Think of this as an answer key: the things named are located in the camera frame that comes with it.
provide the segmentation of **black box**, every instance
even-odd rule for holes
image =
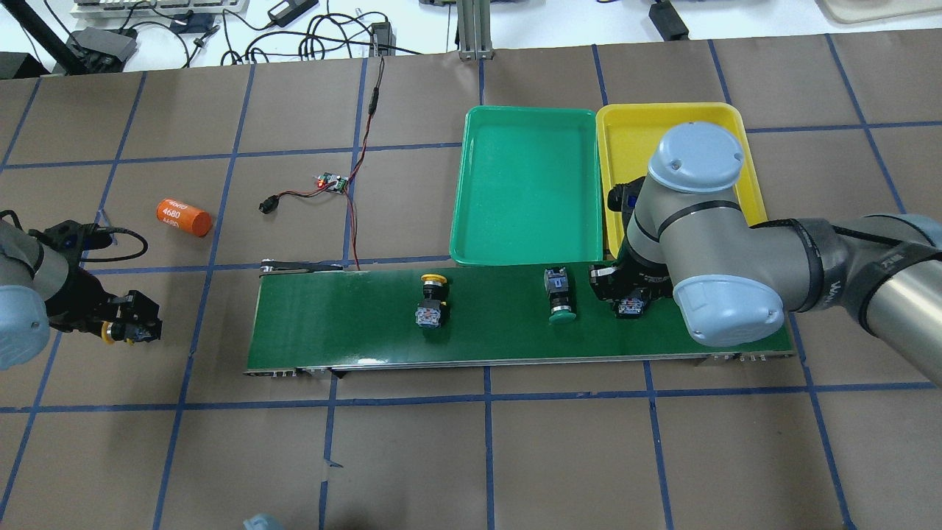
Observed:
[[[39,77],[49,72],[33,56],[23,52],[0,52],[0,79]]]

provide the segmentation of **yellow ring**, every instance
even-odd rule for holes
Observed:
[[[442,285],[445,285],[446,283],[448,283],[448,278],[445,278],[444,276],[440,274],[422,274],[422,281],[423,282],[438,282]]]
[[[105,344],[114,344],[115,340],[108,336],[108,325],[110,322],[102,323],[102,340],[105,341]]]

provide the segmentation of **black pole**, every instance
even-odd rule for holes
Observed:
[[[89,69],[85,64],[72,53],[72,50],[65,45],[65,42],[53,33],[52,29],[42,21],[40,15],[36,14],[25,0],[0,0],[4,8],[7,8],[9,14],[25,29],[36,42],[40,44],[49,55],[62,65],[66,74],[80,75],[87,74]]]

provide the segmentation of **green cap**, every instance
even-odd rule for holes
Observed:
[[[569,311],[567,309],[562,309],[556,311],[552,315],[549,315],[549,323],[567,323],[572,322],[576,319],[576,313]]]

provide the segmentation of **white floor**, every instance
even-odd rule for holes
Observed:
[[[49,15],[41,0],[28,3],[59,34],[62,29]],[[64,24],[70,29],[85,27],[85,22],[76,21],[68,14],[73,0],[50,0]],[[247,19],[254,25],[264,25],[268,20],[266,11],[275,0],[251,0],[246,11]],[[362,11],[379,10],[389,16],[400,47],[424,54],[442,53],[454,49],[456,13],[447,7],[425,6],[418,0],[332,0],[331,10],[355,14]],[[517,0],[497,3],[492,7],[492,38],[495,48],[534,48],[548,46],[575,46],[581,44],[605,44],[613,42],[660,41],[660,36],[647,18],[648,0],[618,0],[600,4],[592,0]],[[763,37],[776,35],[806,35],[815,33],[845,33],[855,31],[878,31],[889,29],[915,29],[942,27],[942,11],[896,17],[883,21],[855,25],[839,24],[821,12],[815,0],[674,0],[677,11],[690,29],[692,39],[730,39],[737,37]],[[301,17],[287,29],[303,31],[311,15],[326,12],[326,2],[321,0],[310,14]],[[245,46],[258,32],[252,31],[235,20],[229,20],[230,39],[237,51]],[[368,22],[381,17],[367,17]],[[101,27],[116,27],[120,19]],[[326,37],[339,37],[334,28],[320,30]],[[187,44],[192,47],[192,39]],[[300,37],[278,36],[267,38],[262,48],[267,52],[294,53]],[[213,36],[204,50],[192,61],[193,66],[218,65],[227,46],[222,31]],[[0,9],[0,50],[30,51],[29,41],[16,21]],[[354,49],[358,57],[365,47]],[[40,50],[41,60],[47,68],[53,60]],[[328,57],[346,57],[347,50],[332,52]],[[276,58],[275,60],[298,60]],[[178,68],[184,62],[180,42],[169,31],[155,26],[141,28],[138,50],[128,62],[126,70],[160,70]]]

